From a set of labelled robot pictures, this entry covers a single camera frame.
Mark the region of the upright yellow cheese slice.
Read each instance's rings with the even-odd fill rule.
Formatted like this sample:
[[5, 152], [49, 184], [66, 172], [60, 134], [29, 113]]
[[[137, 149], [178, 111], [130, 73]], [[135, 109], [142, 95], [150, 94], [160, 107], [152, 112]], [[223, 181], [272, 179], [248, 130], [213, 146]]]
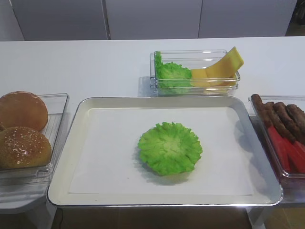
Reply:
[[221, 60], [207, 67], [208, 78], [230, 78], [243, 66], [244, 61], [234, 46]]

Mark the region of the sesame seed bun top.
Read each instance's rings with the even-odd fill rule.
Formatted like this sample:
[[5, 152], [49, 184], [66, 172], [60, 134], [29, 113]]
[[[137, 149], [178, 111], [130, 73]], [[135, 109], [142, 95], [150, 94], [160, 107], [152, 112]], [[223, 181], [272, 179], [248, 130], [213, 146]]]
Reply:
[[49, 140], [29, 127], [10, 127], [0, 132], [0, 168], [44, 166], [51, 159]]

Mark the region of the clear plastic bun container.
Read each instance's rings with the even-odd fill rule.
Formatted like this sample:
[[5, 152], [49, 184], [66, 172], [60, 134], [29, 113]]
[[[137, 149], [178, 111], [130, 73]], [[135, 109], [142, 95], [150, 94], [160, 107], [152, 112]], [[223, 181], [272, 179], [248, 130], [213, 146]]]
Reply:
[[45, 103], [48, 110], [48, 122], [41, 133], [49, 140], [51, 158], [46, 165], [40, 167], [2, 169], [0, 171], [1, 186], [48, 182], [55, 169], [65, 140], [69, 95], [67, 93], [42, 94], [38, 97]]

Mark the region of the green lettuce leaf on tray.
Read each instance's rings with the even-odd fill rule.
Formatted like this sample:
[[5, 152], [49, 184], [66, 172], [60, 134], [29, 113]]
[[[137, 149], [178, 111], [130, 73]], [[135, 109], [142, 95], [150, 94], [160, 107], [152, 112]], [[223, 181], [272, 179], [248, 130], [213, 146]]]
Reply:
[[162, 122], [139, 139], [140, 159], [160, 176], [191, 172], [203, 148], [192, 129], [181, 123]]

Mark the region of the green lettuce in container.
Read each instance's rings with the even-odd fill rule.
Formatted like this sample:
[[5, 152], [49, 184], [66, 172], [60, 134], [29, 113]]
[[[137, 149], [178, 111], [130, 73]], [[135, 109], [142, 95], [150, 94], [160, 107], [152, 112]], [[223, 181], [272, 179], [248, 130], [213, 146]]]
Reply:
[[161, 88], [189, 88], [191, 70], [174, 62], [163, 63], [161, 52], [155, 54], [155, 69], [159, 87]]

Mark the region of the rightmost brown meat patty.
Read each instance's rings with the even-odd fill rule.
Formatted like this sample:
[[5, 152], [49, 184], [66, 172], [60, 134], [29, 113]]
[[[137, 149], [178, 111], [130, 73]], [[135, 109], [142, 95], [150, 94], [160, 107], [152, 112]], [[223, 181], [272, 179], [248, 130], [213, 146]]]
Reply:
[[302, 132], [305, 132], [305, 113], [295, 104], [288, 104], [286, 110]]

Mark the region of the plain brown bun half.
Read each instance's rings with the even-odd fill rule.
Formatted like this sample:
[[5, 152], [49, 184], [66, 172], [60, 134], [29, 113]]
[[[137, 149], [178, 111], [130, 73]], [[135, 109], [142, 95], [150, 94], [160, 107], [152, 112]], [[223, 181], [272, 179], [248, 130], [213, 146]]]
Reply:
[[37, 95], [16, 91], [0, 98], [0, 124], [3, 127], [24, 126], [41, 131], [47, 122], [47, 106]]

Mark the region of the silver metal baking tray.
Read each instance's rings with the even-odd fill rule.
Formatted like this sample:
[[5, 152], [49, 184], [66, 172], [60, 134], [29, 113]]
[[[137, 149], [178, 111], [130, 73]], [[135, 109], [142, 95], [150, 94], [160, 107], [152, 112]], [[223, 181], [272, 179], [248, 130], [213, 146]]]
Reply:
[[[193, 171], [159, 176], [139, 159], [140, 136], [162, 122], [199, 137]], [[116, 97], [79, 104], [48, 198], [58, 206], [270, 206], [283, 191], [241, 100]]]

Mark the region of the clear patty and tomato container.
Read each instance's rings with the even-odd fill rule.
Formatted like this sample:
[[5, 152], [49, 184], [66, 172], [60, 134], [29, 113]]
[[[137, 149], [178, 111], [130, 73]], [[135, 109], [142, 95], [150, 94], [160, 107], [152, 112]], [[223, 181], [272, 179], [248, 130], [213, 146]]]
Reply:
[[[263, 99], [261, 97], [263, 103], [267, 103], [267, 101], [265, 99]], [[275, 148], [272, 144], [272, 141], [269, 137], [268, 131], [266, 126], [264, 125], [262, 119], [260, 118], [260, 116], [257, 114], [252, 101], [251, 101], [251, 97], [249, 98], [249, 101], [252, 105], [252, 108], [254, 110], [255, 116], [257, 118], [257, 121], [260, 125], [260, 128], [263, 132], [263, 136], [264, 136], [264, 140], [265, 143], [267, 145], [267, 150], [268, 150], [268, 157], [269, 160], [274, 168], [274, 171], [278, 177], [279, 182], [281, 183], [282, 187], [284, 188], [291, 188], [291, 189], [304, 189], [305, 188], [305, 174], [300, 173], [296, 166], [294, 165], [294, 163], [292, 162], [292, 160], [290, 159], [290, 157], [288, 156], [288, 161], [290, 164], [290, 172], [286, 172], [283, 170], [282, 165], [280, 163], [280, 160], [278, 158], [278, 155], [275, 151]], [[278, 98], [273, 101], [274, 103], [277, 102], [283, 102], [282, 100], [279, 100]]]

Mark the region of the clear lettuce and cheese container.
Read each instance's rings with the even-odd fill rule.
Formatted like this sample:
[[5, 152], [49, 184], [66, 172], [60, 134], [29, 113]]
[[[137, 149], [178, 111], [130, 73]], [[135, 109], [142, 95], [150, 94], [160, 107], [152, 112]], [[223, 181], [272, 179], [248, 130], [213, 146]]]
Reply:
[[[161, 88], [158, 84], [155, 69], [155, 54], [150, 54], [150, 92], [154, 96], [202, 96], [202, 95], [233, 95], [238, 89], [240, 74], [236, 72], [235, 86], [221, 87], [192, 87], [189, 88]], [[206, 69], [215, 64], [227, 54], [227, 50], [191, 50], [191, 51], [160, 51], [162, 62], [174, 62], [188, 69]]]

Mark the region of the brown meat patty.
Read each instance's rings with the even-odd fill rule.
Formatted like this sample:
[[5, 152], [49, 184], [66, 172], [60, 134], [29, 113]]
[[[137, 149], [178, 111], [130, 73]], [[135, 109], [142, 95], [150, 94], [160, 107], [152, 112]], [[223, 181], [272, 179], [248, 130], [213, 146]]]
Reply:
[[286, 129], [295, 137], [304, 137], [305, 134], [300, 130], [298, 125], [295, 123], [295, 121], [289, 116], [286, 105], [282, 102], [277, 102], [273, 105], [273, 108], [277, 115], [279, 116], [280, 120], [286, 127]]
[[305, 144], [305, 113], [297, 105], [267, 102], [264, 107], [281, 137]]
[[251, 101], [266, 128], [274, 127], [282, 138], [286, 138], [292, 144], [296, 141], [295, 136], [286, 129], [271, 103], [264, 104], [258, 94], [251, 95]]
[[305, 113], [295, 104], [288, 104], [286, 110], [302, 132], [305, 132]]

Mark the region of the leftmost brown meat patty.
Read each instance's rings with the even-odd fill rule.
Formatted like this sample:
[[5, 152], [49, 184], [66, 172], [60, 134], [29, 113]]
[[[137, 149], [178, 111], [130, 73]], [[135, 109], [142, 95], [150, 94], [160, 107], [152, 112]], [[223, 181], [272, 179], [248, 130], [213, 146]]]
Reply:
[[264, 104], [258, 94], [251, 95], [251, 101], [266, 128], [274, 127], [282, 138], [286, 138], [292, 144], [296, 141], [295, 136], [286, 129], [271, 103]]

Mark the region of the red tomato slice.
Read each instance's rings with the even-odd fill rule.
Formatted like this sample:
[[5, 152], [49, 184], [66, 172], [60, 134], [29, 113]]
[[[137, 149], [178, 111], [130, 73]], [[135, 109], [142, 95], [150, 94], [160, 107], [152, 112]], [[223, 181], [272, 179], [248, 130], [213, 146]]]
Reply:
[[296, 166], [297, 170], [305, 173], [305, 147], [298, 141], [291, 143], [288, 139], [283, 138], [288, 156]]
[[286, 172], [290, 172], [290, 164], [288, 161], [287, 150], [283, 138], [280, 136], [274, 126], [269, 127], [267, 131], [274, 146], [274, 149], [278, 155], [283, 170]]

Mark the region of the flat yellow cheese slice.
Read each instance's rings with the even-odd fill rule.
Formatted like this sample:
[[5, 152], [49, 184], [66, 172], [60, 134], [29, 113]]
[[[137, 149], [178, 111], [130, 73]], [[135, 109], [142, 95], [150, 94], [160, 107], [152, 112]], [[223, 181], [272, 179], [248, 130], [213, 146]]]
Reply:
[[191, 69], [192, 80], [191, 84], [194, 87], [221, 87], [221, 86], [235, 86], [236, 78], [231, 76], [229, 78], [209, 77], [205, 69]]

